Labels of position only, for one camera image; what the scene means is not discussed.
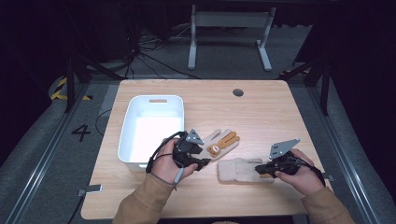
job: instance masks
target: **metal frame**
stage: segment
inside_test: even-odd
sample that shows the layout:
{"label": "metal frame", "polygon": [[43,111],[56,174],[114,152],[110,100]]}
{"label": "metal frame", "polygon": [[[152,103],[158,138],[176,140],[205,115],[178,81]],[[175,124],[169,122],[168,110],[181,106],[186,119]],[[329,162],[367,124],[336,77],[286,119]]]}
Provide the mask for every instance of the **metal frame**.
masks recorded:
{"label": "metal frame", "polygon": [[[78,92],[77,92],[78,99],[82,99],[82,97],[84,96],[85,92],[88,89],[88,86],[89,84],[82,84],[78,88]],[[41,156],[38,165],[35,167],[32,174],[30,175],[30,178],[26,183],[25,188],[23,189],[20,198],[17,200],[17,202],[14,205],[14,208],[9,214],[6,223],[21,222],[24,213],[26,212],[30,202],[33,200],[33,197],[35,196],[35,193],[40,187],[41,181],[43,180],[46,172],[50,168],[50,163],[52,162],[52,159],[55,157],[58,151],[59,144],[67,128],[67,125],[70,123],[71,118],[73,118],[80,102],[81,101],[76,101],[75,106],[72,106],[70,108],[69,113],[64,113],[57,130],[55,131],[46,150]]]}
{"label": "metal frame", "polygon": [[191,11],[191,45],[188,68],[195,69],[197,39],[196,27],[257,27],[264,28],[261,40],[257,40],[257,48],[262,58],[265,71],[272,70],[265,43],[270,33],[271,25],[275,16],[275,7],[271,7],[269,12],[209,12],[197,11],[196,6],[192,5]]}
{"label": "metal frame", "polygon": [[370,199],[364,189],[361,179],[356,172],[355,167],[352,164],[349,156],[346,154],[343,146],[340,144],[340,140],[337,133],[332,126],[332,121],[328,116],[323,116],[321,111],[321,104],[318,100],[318,94],[313,87],[307,88],[308,94],[315,105],[315,109],[320,116],[320,121],[325,127],[327,135],[330,137],[332,145],[334,147],[335,158],[340,164],[341,171],[343,172],[346,182],[349,186],[350,192],[355,198],[355,202],[361,211],[361,215],[365,223],[382,223],[375,209],[373,208]]}

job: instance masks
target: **yellow tape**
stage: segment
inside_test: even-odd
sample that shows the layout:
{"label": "yellow tape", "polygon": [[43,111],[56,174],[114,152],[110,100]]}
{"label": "yellow tape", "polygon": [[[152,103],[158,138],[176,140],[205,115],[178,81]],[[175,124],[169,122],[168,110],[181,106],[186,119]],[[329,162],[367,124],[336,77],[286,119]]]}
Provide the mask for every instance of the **yellow tape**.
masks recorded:
{"label": "yellow tape", "polygon": [[[67,77],[64,77],[59,82],[58,86],[55,89],[55,92],[51,95],[51,100],[67,100],[67,95],[61,95],[61,90],[64,87],[64,84],[67,82]],[[91,95],[85,95],[82,97],[82,100],[92,100]]]}

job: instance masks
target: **metal bracket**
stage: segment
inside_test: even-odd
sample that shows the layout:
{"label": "metal bracket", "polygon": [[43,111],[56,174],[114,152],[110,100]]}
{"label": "metal bracket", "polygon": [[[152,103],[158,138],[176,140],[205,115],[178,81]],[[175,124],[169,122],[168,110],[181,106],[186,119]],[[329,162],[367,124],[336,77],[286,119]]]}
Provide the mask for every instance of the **metal bracket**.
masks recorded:
{"label": "metal bracket", "polygon": [[83,197],[87,193],[97,193],[102,191],[102,185],[89,185],[85,189],[79,189],[77,191],[77,197]]}
{"label": "metal bracket", "polygon": [[276,159],[285,155],[290,151],[295,145],[300,142],[299,138],[289,140],[286,142],[274,143],[271,145],[270,160]]}
{"label": "metal bracket", "polygon": [[323,175],[323,178],[328,179],[330,182],[335,181],[335,178],[332,175],[328,175],[326,173],[322,173],[322,175]]}
{"label": "metal bracket", "polygon": [[190,133],[186,137],[186,141],[188,141],[189,143],[195,143],[198,145],[204,144],[204,141],[201,139],[201,137],[198,135],[198,133],[194,129],[191,129]]}

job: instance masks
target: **number 4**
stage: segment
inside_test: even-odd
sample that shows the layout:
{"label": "number 4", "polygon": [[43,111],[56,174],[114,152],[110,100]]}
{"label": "number 4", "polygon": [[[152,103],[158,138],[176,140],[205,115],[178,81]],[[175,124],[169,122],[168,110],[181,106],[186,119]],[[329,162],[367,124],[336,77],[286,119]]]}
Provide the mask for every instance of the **number 4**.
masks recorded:
{"label": "number 4", "polygon": [[91,132],[87,132],[87,128],[88,128],[88,125],[83,124],[79,128],[75,129],[72,132],[72,134],[81,134],[81,137],[79,138],[79,142],[82,142],[82,140],[84,139],[84,135],[91,133]]}

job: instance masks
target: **gray carpet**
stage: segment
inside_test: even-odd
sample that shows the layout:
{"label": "gray carpet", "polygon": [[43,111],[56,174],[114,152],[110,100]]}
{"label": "gray carpet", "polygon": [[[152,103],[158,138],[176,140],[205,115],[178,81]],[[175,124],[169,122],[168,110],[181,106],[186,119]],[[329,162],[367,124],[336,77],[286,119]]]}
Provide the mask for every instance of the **gray carpet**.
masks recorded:
{"label": "gray carpet", "polygon": [[[128,71],[129,78],[188,78],[179,72],[189,73],[202,79],[273,79],[283,70],[291,69],[298,49],[302,45],[309,27],[282,27],[271,29],[267,42],[267,52],[273,66],[272,72],[263,70],[259,53],[254,45],[261,30],[247,29],[241,34],[231,34],[224,30],[200,31],[196,69],[187,69],[190,42],[185,35],[175,43],[160,50],[144,51],[147,55],[175,68],[174,71],[148,57],[139,56],[145,62],[135,59],[132,63],[133,73]],[[113,66],[118,62],[107,63]],[[119,71],[125,75],[125,69]],[[304,87],[301,80],[304,76],[294,77],[290,81],[290,89],[302,114],[305,125],[328,175],[335,181],[332,187],[335,194],[348,208],[357,223],[365,223],[347,179],[340,169],[335,157],[334,146],[330,141],[321,122],[321,113],[315,109],[315,101]],[[85,87],[83,93],[91,95],[90,101],[78,101],[74,113],[64,127],[48,170],[40,179],[39,188],[31,195],[31,201],[20,215],[20,223],[67,223],[78,206],[78,189],[83,189],[92,174],[98,150],[106,130],[106,123],[111,111],[112,102],[118,87],[118,81],[103,75],[95,75],[92,83]],[[57,132],[64,117],[66,102],[55,100],[50,108],[37,120],[29,132],[16,146],[6,163],[0,169],[0,223],[5,223],[14,204],[17,203],[31,173],[45,153],[51,138]],[[381,223],[396,223],[396,209],[393,200],[382,184],[375,170],[368,162],[364,151],[350,125],[347,115],[337,96],[336,89],[331,85],[329,98],[329,114],[339,143],[351,159],[357,170],[369,201],[380,217]],[[110,223],[111,220],[89,221],[81,218],[79,211],[72,223]],[[294,218],[295,223],[306,223],[304,216]]]}

